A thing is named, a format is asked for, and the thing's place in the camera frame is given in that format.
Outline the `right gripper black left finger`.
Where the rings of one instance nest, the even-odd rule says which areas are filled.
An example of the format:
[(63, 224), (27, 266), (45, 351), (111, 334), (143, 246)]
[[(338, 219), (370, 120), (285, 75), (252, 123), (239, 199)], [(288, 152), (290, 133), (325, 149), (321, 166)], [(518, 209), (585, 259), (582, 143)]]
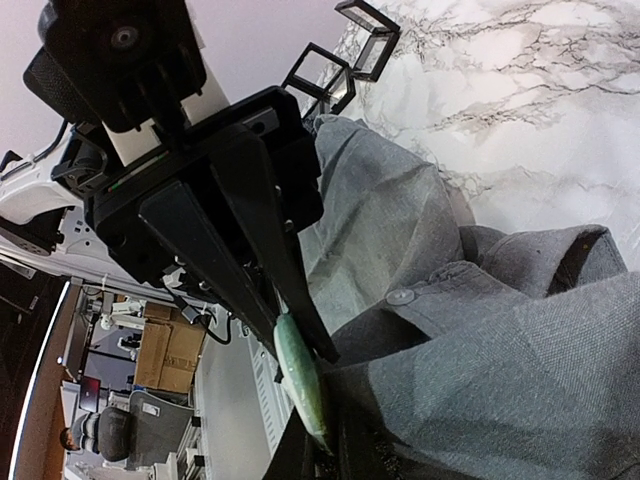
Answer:
[(263, 480), (312, 480), (315, 447), (300, 419), (290, 419)]

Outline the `grey button-up shirt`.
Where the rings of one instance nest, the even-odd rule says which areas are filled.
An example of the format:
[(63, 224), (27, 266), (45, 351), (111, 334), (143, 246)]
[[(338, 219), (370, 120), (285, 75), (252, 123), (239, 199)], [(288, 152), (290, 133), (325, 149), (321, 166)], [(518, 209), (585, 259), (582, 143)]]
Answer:
[(600, 225), (457, 223), (437, 167), (319, 116), (301, 236), (339, 350), (326, 380), (407, 479), (635, 479), (639, 276)]

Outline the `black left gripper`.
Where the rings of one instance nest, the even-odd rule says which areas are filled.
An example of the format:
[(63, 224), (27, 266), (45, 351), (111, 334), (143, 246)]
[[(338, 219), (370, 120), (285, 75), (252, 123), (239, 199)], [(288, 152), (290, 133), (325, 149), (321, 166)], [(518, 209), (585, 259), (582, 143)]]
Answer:
[(137, 281), (159, 284), (178, 257), (273, 350), (275, 316), (242, 269), (263, 267), (304, 340), (334, 363), (292, 238), (323, 214), (319, 177), (296, 99), (270, 87), (133, 162), (87, 212), (111, 259)]

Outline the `round green orange badge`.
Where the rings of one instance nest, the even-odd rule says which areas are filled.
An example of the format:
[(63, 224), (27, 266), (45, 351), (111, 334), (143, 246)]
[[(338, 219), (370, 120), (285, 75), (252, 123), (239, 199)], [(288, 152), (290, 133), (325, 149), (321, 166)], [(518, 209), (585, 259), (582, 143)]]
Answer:
[(292, 315), (278, 317), (273, 338), (282, 382), (307, 434), (323, 452), (333, 455), (334, 438), (319, 370)]

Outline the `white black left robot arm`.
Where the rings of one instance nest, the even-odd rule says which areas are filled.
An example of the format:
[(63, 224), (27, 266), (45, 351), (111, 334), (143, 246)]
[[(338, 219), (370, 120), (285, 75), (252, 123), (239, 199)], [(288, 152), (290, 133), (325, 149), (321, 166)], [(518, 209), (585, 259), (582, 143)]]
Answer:
[(313, 304), (297, 235), (323, 213), (319, 160), (295, 97), (267, 88), (197, 122), (162, 99), (146, 118), (158, 138), (130, 165), (73, 190), (37, 168), (1, 188), (1, 215), (24, 224), (80, 202), (110, 256), (139, 282), (171, 265), (238, 315), (266, 346), (276, 316), (252, 278), (284, 299), (306, 347), (338, 352)]

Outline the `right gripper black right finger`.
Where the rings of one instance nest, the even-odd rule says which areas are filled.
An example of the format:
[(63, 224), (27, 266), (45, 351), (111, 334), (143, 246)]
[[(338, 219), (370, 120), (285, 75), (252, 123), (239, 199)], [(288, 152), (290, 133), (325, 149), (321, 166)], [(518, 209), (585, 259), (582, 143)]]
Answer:
[(352, 414), (342, 414), (339, 420), (339, 478), (401, 479), (384, 442)]

